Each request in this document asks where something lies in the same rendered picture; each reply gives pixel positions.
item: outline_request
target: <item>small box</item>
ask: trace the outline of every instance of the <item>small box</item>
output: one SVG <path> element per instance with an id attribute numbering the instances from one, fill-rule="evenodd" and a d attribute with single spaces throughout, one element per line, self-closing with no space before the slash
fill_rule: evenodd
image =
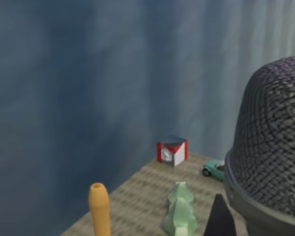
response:
<path id="1" fill-rule="evenodd" d="M 188 158 L 188 142 L 175 135 L 168 135 L 157 143 L 157 161 L 177 166 Z"/>

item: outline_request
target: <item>orange bottle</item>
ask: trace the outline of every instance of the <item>orange bottle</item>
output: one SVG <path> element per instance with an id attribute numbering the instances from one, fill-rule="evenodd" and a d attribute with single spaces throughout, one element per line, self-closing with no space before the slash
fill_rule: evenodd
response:
<path id="1" fill-rule="evenodd" d="M 89 188 L 88 206 L 96 236 L 111 236 L 109 205 L 109 196 L 105 186 L 101 183 L 92 184 Z"/>

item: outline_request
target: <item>toy car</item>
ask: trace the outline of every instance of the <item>toy car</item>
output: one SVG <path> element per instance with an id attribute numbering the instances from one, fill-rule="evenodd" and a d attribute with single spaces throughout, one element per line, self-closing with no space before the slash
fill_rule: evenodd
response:
<path id="1" fill-rule="evenodd" d="M 202 169 L 202 174 L 205 177 L 213 176 L 221 181 L 224 180 L 224 161 L 209 160 Z"/>

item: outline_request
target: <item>car wheel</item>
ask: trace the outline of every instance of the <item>car wheel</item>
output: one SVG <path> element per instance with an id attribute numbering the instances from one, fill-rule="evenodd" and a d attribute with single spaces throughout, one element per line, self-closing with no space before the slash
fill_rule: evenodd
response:
<path id="1" fill-rule="evenodd" d="M 211 176 L 211 173 L 207 169 L 203 169 L 202 175 L 204 175 L 205 177 L 209 177 L 209 176 Z"/>

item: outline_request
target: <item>wooden table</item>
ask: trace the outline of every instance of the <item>wooden table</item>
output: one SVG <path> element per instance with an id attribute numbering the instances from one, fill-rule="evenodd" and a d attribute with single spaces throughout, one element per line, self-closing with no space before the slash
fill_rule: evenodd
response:
<path id="1" fill-rule="evenodd" d="M 176 167 L 151 161 L 110 195 L 112 236 L 166 236 L 160 228 L 168 209 L 167 196 L 176 181 L 186 181 L 195 196 L 194 213 L 202 236 L 216 193 L 226 200 L 223 183 L 201 174 L 207 157 L 190 154 Z M 238 236 L 247 236 L 243 219 L 231 209 Z M 73 224 L 62 236 L 93 236 L 90 213 Z"/>

